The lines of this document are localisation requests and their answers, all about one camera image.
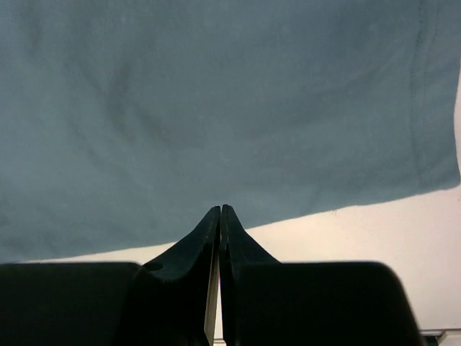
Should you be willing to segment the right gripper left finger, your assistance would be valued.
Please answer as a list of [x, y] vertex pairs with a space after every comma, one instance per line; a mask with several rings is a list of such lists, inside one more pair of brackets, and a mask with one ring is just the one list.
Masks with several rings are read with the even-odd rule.
[[151, 261], [1, 266], [3, 345], [211, 345], [220, 209]]

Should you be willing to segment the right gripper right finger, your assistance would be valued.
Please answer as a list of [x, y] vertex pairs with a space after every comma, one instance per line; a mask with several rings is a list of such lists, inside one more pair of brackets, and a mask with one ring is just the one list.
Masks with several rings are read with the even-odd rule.
[[422, 345], [398, 276], [380, 262], [282, 263], [220, 216], [227, 345]]

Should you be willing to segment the grey-blue t shirt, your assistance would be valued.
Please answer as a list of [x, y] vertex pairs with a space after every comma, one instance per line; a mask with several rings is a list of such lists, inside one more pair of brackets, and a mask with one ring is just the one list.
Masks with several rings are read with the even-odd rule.
[[457, 186], [458, 1], [3, 1], [1, 260]]

